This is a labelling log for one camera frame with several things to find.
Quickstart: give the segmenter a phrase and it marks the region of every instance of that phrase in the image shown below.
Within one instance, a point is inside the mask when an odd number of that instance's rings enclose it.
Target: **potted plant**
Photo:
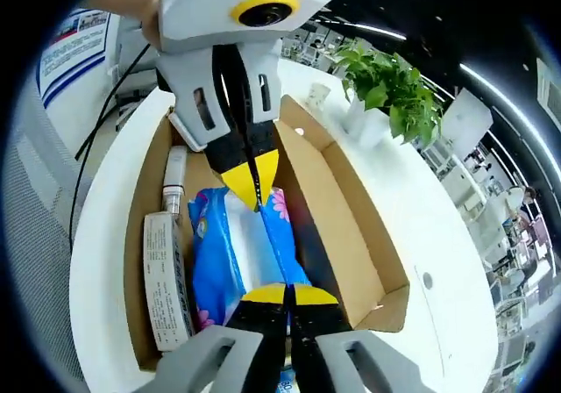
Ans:
[[[403,143],[420,137],[429,144],[441,128],[442,107],[423,86],[421,73],[400,55],[365,51],[360,46],[344,46],[337,55],[339,67],[346,67],[343,88],[352,89],[353,98],[344,129],[363,147],[375,146],[386,132]]]

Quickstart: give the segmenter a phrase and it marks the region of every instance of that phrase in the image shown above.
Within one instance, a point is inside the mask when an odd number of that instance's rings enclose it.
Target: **white table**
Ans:
[[[331,87],[317,117],[363,179],[410,280],[399,333],[375,334],[417,363],[434,391],[481,391],[497,353],[494,308],[472,240],[452,201],[411,146],[383,140],[360,152],[337,125],[348,108],[332,75],[281,60],[283,94],[303,101],[312,82]],[[153,375],[138,369],[124,311],[123,250],[132,194],[153,133],[173,96],[155,90],[107,153],[82,209],[70,273],[70,316],[92,392],[131,391]],[[423,286],[430,274],[432,289]]]

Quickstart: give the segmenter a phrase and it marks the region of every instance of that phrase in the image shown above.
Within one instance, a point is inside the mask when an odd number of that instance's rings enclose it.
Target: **circular hole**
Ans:
[[[428,273],[423,274],[423,283],[426,289],[431,289],[433,285],[432,276]]]

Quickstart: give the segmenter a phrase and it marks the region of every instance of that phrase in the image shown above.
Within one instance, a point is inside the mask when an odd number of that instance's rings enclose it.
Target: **poster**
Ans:
[[[47,107],[71,82],[105,60],[107,11],[73,11],[41,55],[37,84]]]

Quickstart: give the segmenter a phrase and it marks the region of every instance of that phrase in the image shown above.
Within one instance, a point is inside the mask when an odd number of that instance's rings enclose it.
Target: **yellow camera ring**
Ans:
[[[279,23],[300,9],[299,0],[245,0],[230,16],[242,26],[263,27]]]

